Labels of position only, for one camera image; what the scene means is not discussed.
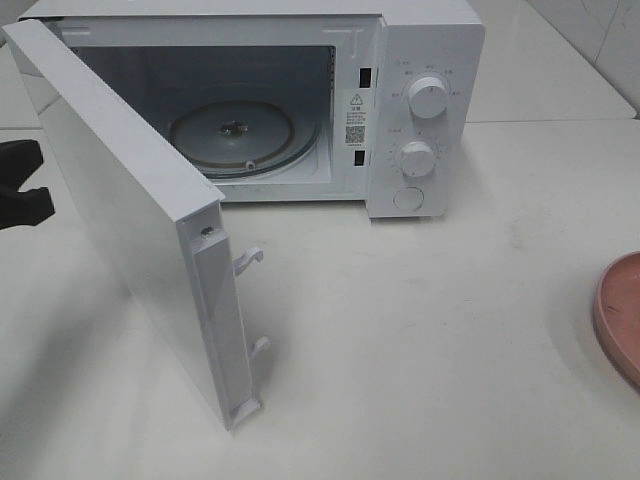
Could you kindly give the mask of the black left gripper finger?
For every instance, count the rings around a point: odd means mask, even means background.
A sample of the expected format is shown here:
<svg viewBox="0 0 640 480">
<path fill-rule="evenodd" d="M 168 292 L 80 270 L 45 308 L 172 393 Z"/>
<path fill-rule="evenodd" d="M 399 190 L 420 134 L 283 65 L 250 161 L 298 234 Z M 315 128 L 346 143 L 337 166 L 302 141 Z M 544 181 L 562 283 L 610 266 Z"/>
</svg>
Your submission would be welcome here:
<svg viewBox="0 0 640 480">
<path fill-rule="evenodd" d="M 1 143 L 0 161 L 1 186 L 18 191 L 43 165 L 43 155 L 36 140 L 12 140 Z"/>
<path fill-rule="evenodd" d="M 1 187 L 0 228 L 37 226 L 54 215 L 54 204 L 47 187 L 25 192 Z"/>
</svg>

